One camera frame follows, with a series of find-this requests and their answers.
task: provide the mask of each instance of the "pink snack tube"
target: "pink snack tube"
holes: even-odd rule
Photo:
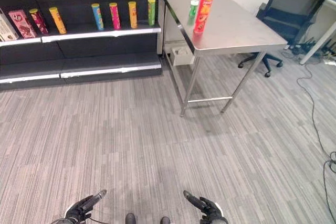
[[[113,27],[115,28],[115,30],[119,30],[121,27],[118,13],[118,5],[116,3],[110,3],[109,5],[112,15]]]
[[[30,15],[32,16],[35,24],[37,25],[38,29],[40,29],[41,33],[48,34],[48,29],[46,23],[44,22],[41,13],[38,9],[31,9],[29,10]]]
[[[8,14],[24,39],[36,38],[37,34],[23,10],[12,10]]]

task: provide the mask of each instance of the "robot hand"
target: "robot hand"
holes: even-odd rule
[[[91,214],[87,214],[88,212],[93,210],[93,207],[90,207],[89,209],[83,210],[82,206],[91,198],[93,195],[90,195],[86,197],[85,199],[82,199],[75,204],[73,204],[65,213],[65,218],[68,220],[71,220],[73,223],[81,223],[82,221],[85,221],[86,219],[91,217]]]
[[[195,207],[201,210],[205,215],[199,221],[200,224],[228,224],[224,218],[223,211],[217,203],[214,203],[206,198],[200,197],[197,199],[191,193],[183,191],[184,197]]]
[[[201,224],[214,224],[214,223],[225,223],[228,224],[228,221],[226,218],[224,218],[223,211],[221,207],[206,198],[200,197],[201,201],[203,201],[207,207],[204,208],[202,213],[206,214],[202,216],[202,220],[199,222]]]
[[[91,217],[91,214],[88,212],[93,210],[93,206],[98,203],[106,194],[106,190],[101,190],[96,195],[90,195],[85,199],[82,199],[71,207],[65,213],[65,217],[58,219],[52,223],[57,224],[80,224],[86,219]]]

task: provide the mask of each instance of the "black shelving unit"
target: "black shelving unit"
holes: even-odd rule
[[[137,29],[130,28],[128,1],[137,2]],[[110,2],[118,3],[121,30],[113,30]],[[92,3],[100,4],[104,31],[97,30]],[[8,12],[23,9],[39,35],[0,42],[0,89],[161,74],[156,54],[161,29],[148,25],[147,4],[147,0],[0,0],[11,23]],[[53,6],[67,28],[65,35],[58,33],[50,15]],[[33,8],[42,13],[49,35],[39,33],[29,15]]]

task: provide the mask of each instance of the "pink snack box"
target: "pink snack box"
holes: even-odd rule
[[[23,10],[12,10],[8,14],[24,39],[36,38],[37,34]]]

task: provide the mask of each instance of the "white box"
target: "white box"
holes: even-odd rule
[[[190,65],[194,63],[195,56],[189,47],[174,47],[170,54],[173,66]]]
[[[19,35],[16,33],[6,15],[0,8],[0,39],[2,41],[16,40]]]

